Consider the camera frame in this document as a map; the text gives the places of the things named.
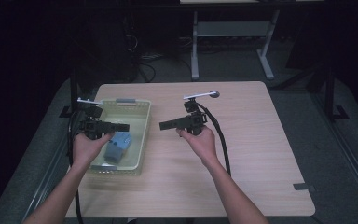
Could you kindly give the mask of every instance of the finger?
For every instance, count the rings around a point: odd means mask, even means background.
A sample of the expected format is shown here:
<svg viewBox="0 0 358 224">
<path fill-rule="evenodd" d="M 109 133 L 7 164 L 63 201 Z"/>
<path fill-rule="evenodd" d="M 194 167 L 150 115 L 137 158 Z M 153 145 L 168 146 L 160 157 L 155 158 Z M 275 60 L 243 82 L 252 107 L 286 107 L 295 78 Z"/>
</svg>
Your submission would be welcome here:
<svg viewBox="0 0 358 224">
<path fill-rule="evenodd" d="M 110 139 L 112 139 L 114 135 L 115 135 L 115 133 L 106 133 L 100 139 L 98 139 L 97 141 L 103 146 Z"/>
<path fill-rule="evenodd" d="M 208 129 L 210 129 L 210 128 L 208 128 L 208 126 L 206 126 L 206 125 L 203 125 L 203 126 L 201 127 L 201 130 L 202 130 L 202 131 L 208 130 Z"/>
<path fill-rule="evenodd" d="M 78 133 L 78 134 L 75 135 L 74 141 L 75 141 L 77 138 L 84 138 L 84 137 L 86 137 L 86 135 L 85 135 L 83 132 L 80 132 L 80 133 Z"/>
<path fill-rule="evenodd" d="M 185 131 L 183 129 L 176 129 L 176 131 L 179 133 L 179 136 L 185 138 L 185 140 L 187 140 L 187 141 L 188 141 L 189 138 L 194 136 L 193 134 L 188 133 L 187 131 Z"/>
</svg>

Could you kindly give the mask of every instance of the blue sponge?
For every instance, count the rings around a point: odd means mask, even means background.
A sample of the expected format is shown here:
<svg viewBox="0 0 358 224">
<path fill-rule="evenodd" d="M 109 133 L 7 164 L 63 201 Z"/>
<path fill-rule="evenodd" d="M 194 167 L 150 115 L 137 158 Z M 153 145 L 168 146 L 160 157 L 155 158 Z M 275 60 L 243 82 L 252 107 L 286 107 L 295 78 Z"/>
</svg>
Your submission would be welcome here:
<svg viewBox="0 0 358 224">
<path fill-rule="evenodd" d="M 127 148 L 129 148 L 131 141 L 132 138 L 129 132 L 116 132 L 115 136 L 107 144 L 104 154 L 105 160 L 119 162 Z"/>
</svg>

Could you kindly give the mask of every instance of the transparent plastic container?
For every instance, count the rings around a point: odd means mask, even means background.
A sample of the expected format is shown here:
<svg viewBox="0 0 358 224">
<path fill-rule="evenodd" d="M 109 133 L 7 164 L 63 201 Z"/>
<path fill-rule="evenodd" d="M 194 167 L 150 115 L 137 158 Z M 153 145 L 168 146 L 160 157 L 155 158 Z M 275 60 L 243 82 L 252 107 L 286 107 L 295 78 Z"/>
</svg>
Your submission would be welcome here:
<svg viewBox="0 0 358 224">
<path fill-rule="evenodd" d="M 119 162 L 106 161 L 107 144 L 91 163 L 89 172 L 102 175 L 139 175 L 145 154 L 151 102 L 137 99 L 104 99 L 100 120 L 130 124 L 131 144 Z"/>
</svg>

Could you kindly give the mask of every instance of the table top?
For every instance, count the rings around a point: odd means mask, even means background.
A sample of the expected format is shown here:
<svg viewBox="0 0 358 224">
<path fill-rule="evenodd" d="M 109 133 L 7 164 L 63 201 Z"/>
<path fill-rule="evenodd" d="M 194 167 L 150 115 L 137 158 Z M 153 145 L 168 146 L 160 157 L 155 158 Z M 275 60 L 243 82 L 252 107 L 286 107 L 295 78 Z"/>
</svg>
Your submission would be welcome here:
<svg viewBox="0 0 358 224">
<path fill-rule="evenodd" d="M 159 123 L 187 115 L 184 95 L 216 90 L 197 102 L 220 123 L 233 179 L 265 216 L 311 216 L 315 212 L 280 119 L 262 82 L 188 82 L 102 85 L 96 100 L 145 99 L 152 103 L 140 175 L 87 173 L 80 186 L 84 217 L 226 217 L 213 180 L 186 140 Z M 216 135 L 219 160 L 223 150 Z M 75 203 L 67 213 L 75 217 Z"/>
</svg>

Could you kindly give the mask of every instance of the hand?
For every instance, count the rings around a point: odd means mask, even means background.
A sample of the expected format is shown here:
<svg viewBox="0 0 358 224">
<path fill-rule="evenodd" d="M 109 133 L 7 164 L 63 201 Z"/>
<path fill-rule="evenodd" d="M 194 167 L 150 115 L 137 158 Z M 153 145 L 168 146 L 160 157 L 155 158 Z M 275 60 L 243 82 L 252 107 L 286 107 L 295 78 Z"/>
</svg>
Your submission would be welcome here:
<svg viewBox="0 0 358 224">
<path fill-rule="evenodd" d="M 214 134 L 210 128 L 203 126 L 199 135 L 193 135 L 181 129 L 176 129 L 176 131 L 179 136 L 185 138 L 206 167 L 214 162 L 219 162 L 216 155 Z"/>
<path fill-rule="evenodd" d="M 78 134 L 74 139 L 74 164 L 73 166 L 80 166 L 88 168 L 91 162 L 98 156 L 101 148 L 107 143 L 114 133 L 106 133 L 103 137 L 91 140 L 84 133 Z"/>
</svg>

